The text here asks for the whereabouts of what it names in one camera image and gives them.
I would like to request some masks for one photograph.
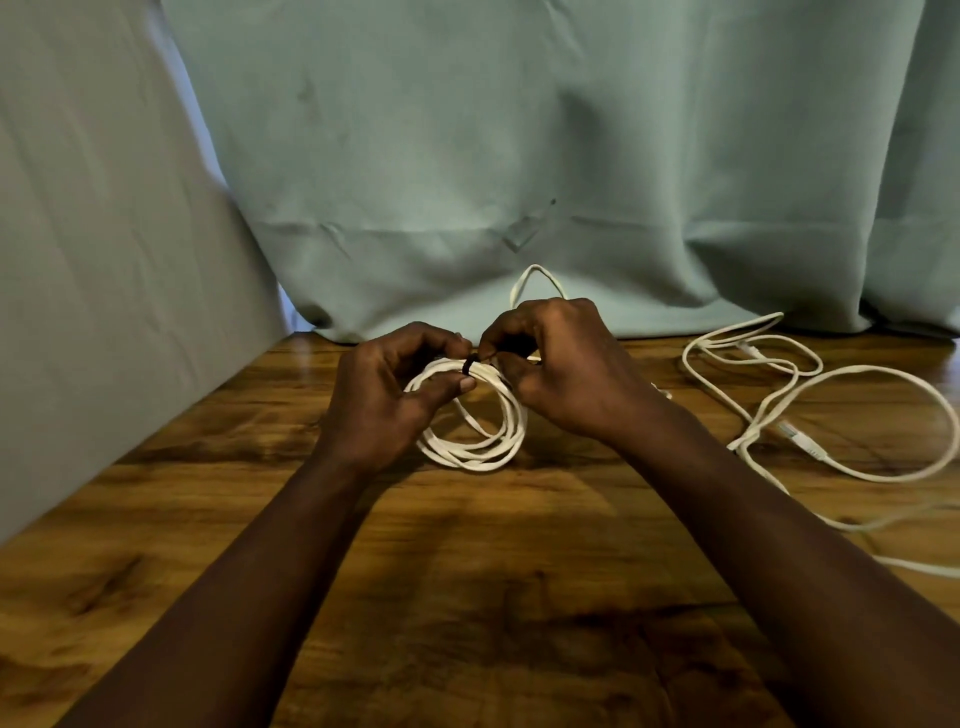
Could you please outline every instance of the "black cable tie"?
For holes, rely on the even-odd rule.
[[[475,353],[472,353],[467,357],[467,361],[464,362],[464,376],[470,376],[470,367],[473,365],[473,362],[480,361],[480,357]]]

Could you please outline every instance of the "wood grain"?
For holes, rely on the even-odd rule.
[[[960,356],[950,342],[880,334],[805,341],[829,367],[898,367],[960,401]],[[741,423],[681,374],[682,342],[628,347],[648,377],[731,439]],[[0,548],[0,724],[52,724],[263,507],[312,447],[339,351],[312,334],[290,337]],[[710,374],[750,404],[773,381],[762,372]],[[497,417],[485,389],[468,406],[481,419]],[[790,419],[843,462],[881,473],[920,467],[947,431],[922,393],[870,375],[815,389]],[[450,413],[437,428],[463,431]],[[906,489],[846,478],[776,436],[756,452],[803,503],[833,517],[866,519],[932,491],[960,499],[956,465]],[[809,722],[724,582],[609,450],[532,417],[505,470],[441,470],[411,452],[378,492],[276,725]],[[958,564],[960,512],[859,543]],[[960,583],[902,576],[960,618]]]

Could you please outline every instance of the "green fabric backdrop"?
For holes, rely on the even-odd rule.
[[[621,336],[779,309],[960,331],[956,0],[164,8],[238,205],[334,339],[475,339],[533,262]]]

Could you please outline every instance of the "tangled cable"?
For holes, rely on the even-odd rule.
[[[548,270],[540,265],[531,265],[523,271],[510,291],[510,308],[516,308],[516,301],[523,292],[523,286],[534,271],[542,273],[553,283],[561,297],[566,298],[564,288]],[[540,358],[532,355],[530,359],[538,361]],[[465,362],[465,359],[435,359],[419,375],[410,380],[404,391],[413,392],[420,389],[421,384],[439,372],[463,369]],[[437,437],[433,428],[428,427],[418,439],[417,447],[424,455],[440,465],[483,473],[506,465],[516,455],[527,434],[527,409],[516,400],[514,393],[510,391],[510,386],[495,367],[482,362],[473,362],[470,364],[469,372],[473,378],[487,382],[496,392],[500,401],[500,410],[503,412],[503,424],[500,429],[496,432],[488,432],[467,412],[467,409],[460,404],[460,400],[454,400],[453,404],[460,411],[464,421],[484,439],[479,443],[455,443]]]
[[[862,473],[861,471],[856,471],[853,468],[848,468],[842,463],[838,463],[836,460],[830,457],[827,451],[818,445],[811,437],[798,430],[789,422],[781,421],[778,424],[778,429],[786,437],[788,437],[794,443],[794,445],[802,449],[815,460],[826,463],[841,473],[846,473],[847,475],[851,475],[861,480],[869,480],[874,483],[905,483],[914,480],[921,480],[939,472],[946,467],[954,457],[956,457],[957,451],[960,449],[960,420],[958,420],[956,411],[950,406],[950,403],[947,401],[947,399],[932,385],[923,381],[918,376],[913,376],[907,372],[902,372],[899,369],[890,369],[889,367],[854,365],[849,367],[840,367],[839,369],[834,369],[830,372],[824,372],[823,359],[821,359],[816,352],[809,347],[804,346],[799,341],[791,339],[788,336],[763,333],[763,331],[766,331],[768,328],[779,323],[782,318],[782,313],[771,313],[766,316],[760,316],[759,318],[751,321],[745,321],[742,324],[734,324],[733,326],[719,328],[716,331],[711,331],[710,333],[706,333],[703,336],[693,339],[684,347],[684,352],[681,355],[681,361],[683,362],[684,367],[689,374],[707,387],[710,392],[712,392],[718,399],[724,402],[730,409],[739,414],[747,422],[747,427],[743,433],[735,440],[730,442],[727,445],[727,448],[736,452],[736,454],[739,455],[740,458],[752,470],[763,475],[763,477],[765,477],[773,485],[790,495],[790,492],[779,480],[777,480],[769,471],[760,466],[754,460],[750,454],[750,446],[759,439],[760,433],[763,431],[763,429],[780,417],[784,410],[790,406],[791,402],[793,402],[793,400],[795,400],[805,390],[820,384],[821,382],[833,376],[861,374],[863,372],[882,372],[884,374],[899,376],[902,379],[906,379],[911,384],[914,384],[927,392],[941,406],[944,412],[947,413],[950,423],[950,442],[947,449],[944,450],[944,453],[936,460],[936,462],[931,463],[925,468],[915,471],[914,473],[905,473],[903,475],[874,475],[872,473]],[[732,331],[737,331],[743,328],[749,330],[733,336],[715,338],[717,336],[722,336],[723,334],[728,334]],[[799,351],[803,352],[803,354],[814,363],[814,366],[812,369],[802,370],[797,364],[789,359],[766,356],[755,346],[756,343],[761,341],[786,342],[790,346],[795,347]],[[714,353],[714,351],[720,349],[738,349],[742,354],[745,355],[746,358],[728,358],[726,356],[720,356],[719,354]],[[768,366],[777,370],[778,372],[789,374],[790,379],[780,389],[775,390],[767,395],[756,409],[756,413],[751,415],[747,410],[733,401],[733,399],[723,390],[693,369],[689,362],[689,356],[691,352],[694,351],[703,353],[715,361],[723,364],[730,364],[733,366]],[[799,384],[801,377],[810,378],[803,384]],[[923,511],[934,508],[957,507],[958,505],[960,504],[945,501],[923,502],[909,508],[901,509],[889,516],[857,524],[834,521],[833,519],[829,519],[826,516],[821,516],[820,514],[814,515],[816,515],[830,527],[838,530],[847,532],[872,531],[891,523],[902,521],[911,516],[915,516]],[[956,567],[936,566],[916,561],[893,559],[885,556],[875,556],[874,558],[876,558],[880,563],[888,566],[903,567],[904,569],[911,569],[936,576],[945,576],[954,579],[960,578],[960,568]]]
[[[516,308],[516,302],[519,299],[520,294],[523,292],[523,287],[534,271],[539,271],[542,273],[551,283],[553,283],[560,295],[563,298],[567,298],[567,295],[564,292],[563,287],[560,285],[560,282],[554,278],[549,271],[542,266],[531,265],[520,275],[520,278],[510,291],[510,308]],[[875,475],[872,473],[862,473],[861,471],[856,471],[853,468],[848,468],[842,463],[838,463],[836,460],[830,457],[827,451],[818,445],[809,435],[800,431],[786,420],[781,420],[778,423],[778,429],[786,437],[788,437],[791,442],[793,442],[797,447],[802,449],[815,460],[826,463],[841,473],[846,473],[852,477],[856,477],[861,480],[869,480],[874,483],[905,483],[921,480],[939,472],[946,467],[954,457],[956,457],[957,451],[960,450],[960,420],[958,420],[956,411],[950,406],[950,403],[947,401],[947,399],[932,385],[926,381],[923,381],[917,376],[913,376],[907,372],[902,372],[898,369],[891,369],[889,367],[854,365],[849,367],[840,367],[839,369],[825,372],[823,359],[821,359],[820,356],[818,356],[817,353],[810,347],[807,347],[804,344],[801,344],[799,341],[791,339],[788,336],[764,333],[764,331],[775,326],[782,319],[782,313],[771,313],[766,316],[760,316],[759,318],[752,319],[751,321],[745,321],[741,324],[734,324],[732,326],[719,328],[716,331],[711,331],[710,333],[706,333],[703,336],[698,336],[690,341],[684,347],[683,354],[681,355],[681,361],[689,374],[707,387],[707,389],[709,389],[710,392],[712,392],[720,401],[724,402],[730,409],[732,409],[746,421],[747,426],[743,433],[730,442],[727,445],[727,448],[736,452],[736,454],[739,455],[739,457],[747,464],[748,467],[762,475],[770,483],[780,488],[784,493],[790,495],[790,492],[786,489],[786,486],[784,486],[783,483],[777,480],[769,471],[760,466],[754,460],[750,454],[750,446],[759,439],[760,433],[763,431],[763,429],[775,422],[783,414],[786,408],[790,406],[793,400],[795,400],[805,390],[834,376],[861,374],[863,372],[881,372],[905,379],[911,384],[914,384],[927,392],[940,405],[944,412],[947,413],[950,423],[950,442],[948,447],[944,450],[944,453],[936,460],[936,462],[931,463],[925,468],[915,471],[914,473],[905,473],[903,475]],[[733,335],[723,336],[724,334],[730,334],[731,332],[740,331],[741,329],[747,330]],[[789,359],[766,356],[756,347],[756,344],[763,341],[785,342],[786,344],[796,348],[802,352],[804,356],[810,359],[810,361],[813,363],[812,368],[801,369],[799,365],[793,361],[790,361]],[[729,358],[715,353],[717,350],[722,349],[737,349],[743,355],[743,358]],[[722,364],[729,364],[733,366],[768,366],[778,372],[790,375],[790,379],[780,389],[777,389],[767,395],[756,409],[756,413],[751,415],[722,389],[693,369],[689,362],[689,357],[692,352],[700,352]],[[537,361],[540,358],[535,354],[532,354],[530,359]],[[465,362],[465,359],[437,359],[427,365],[420,375],[412,379],[410,383],[407,384],[405,391],[411,392],[419,389],[421,384],[438,372],[451,372],[463,369]],[[470,444],[455,443],[451,442],[450,440],[444,440],[443,438],[437,437],[433,429],[428,427],[423,431],[422,435],[418,439],[417,445],[427,457],[434,462],[439,463],[440,465],[445,465],[450,468],[462,468],[464,470],[475,472],[496,470],[497,468],[500,468],[501,466],[510,462],[510,460],[513,459],[517,451],[520,449],[520,446],[523,443],[523,438],[526,436],[527,432],[527,410],[519,403],[519,401],[517,401],[514,393],[510,390],[510,386],[504,381],[500,372],[493,366],[479,361],[474,361],[469,365],[469,373],[474,378],[487,382],[491,387],[493,387],[493,390],[496,392],[500,402],[500,409],[503,412],[503,424],[496,432],[488,432],[483,428],[483,426],[480,425],[480,423],[476,421],[472,415],[470,415],[469,412],[467,412],[464,406],[460,404],[459,400],[454,400],[454,405],[460,411],[460,414],[463,416],[466,423],[475,432],[480,434],[483,437],[483,440],[478,443]],[[800,383],[801,378],[806,378],[806,381],[803,384]],[[668,398],[670,397],[669,393],[663,393]],[[856,524],[834,521],[833,519],[829,519],[826,516],[821,516],[820,514],[815,515],[832,528],[847,532],[856,532],[876,530],[891,523],[915,516],[923,511],[943,507],[960,507],[960,503],[945,501],[922,502],[909,508],[900,509],[889,516]],[[888,566],[902,567],[904,569],[911,569],[936,576],[960,578],[960,568],[957,567],[936,566],[933,564],[924,564],[921,562],[889,558],[886,556],[875,556],[874,558],[876,558],[880,563]]]

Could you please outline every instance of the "person's right hand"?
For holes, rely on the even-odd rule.
[[[539,365],[526,359],[536,350]],[[484,331],[477,354],[496,357],[521,404],[615,448],[632,425],[670,406],[588,299],[521,303]]]

